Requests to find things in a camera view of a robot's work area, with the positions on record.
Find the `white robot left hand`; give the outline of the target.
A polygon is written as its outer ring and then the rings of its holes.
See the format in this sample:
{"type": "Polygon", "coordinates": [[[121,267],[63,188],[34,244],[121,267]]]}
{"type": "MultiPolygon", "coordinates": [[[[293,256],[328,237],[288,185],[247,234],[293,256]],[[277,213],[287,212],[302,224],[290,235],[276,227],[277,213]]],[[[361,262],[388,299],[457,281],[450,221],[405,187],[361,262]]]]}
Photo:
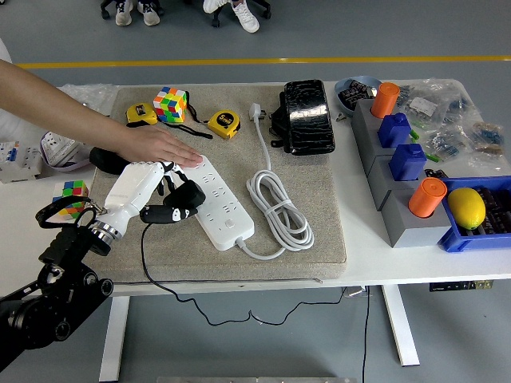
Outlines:
{"type": "Polygon", "coordinates": [[[205,194],[177,164],[140,162],[125,167],[105,200],[106,213],[92,225],[104,241],[121,239],[129,220],[177,223],[197,213],[205,194]]]}

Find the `person's hand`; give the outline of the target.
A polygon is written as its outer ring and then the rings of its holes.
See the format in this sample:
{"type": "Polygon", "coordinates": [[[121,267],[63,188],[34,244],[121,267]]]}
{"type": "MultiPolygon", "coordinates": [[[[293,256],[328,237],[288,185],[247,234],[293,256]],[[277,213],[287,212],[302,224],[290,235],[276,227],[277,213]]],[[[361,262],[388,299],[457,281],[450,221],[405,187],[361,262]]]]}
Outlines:
{"type": "Polygon", "coordinates": [[[202,162],[197,150],[157,126],[127,128],[115,152],[131,162],[174,162],[188,168],[202,162]]]}

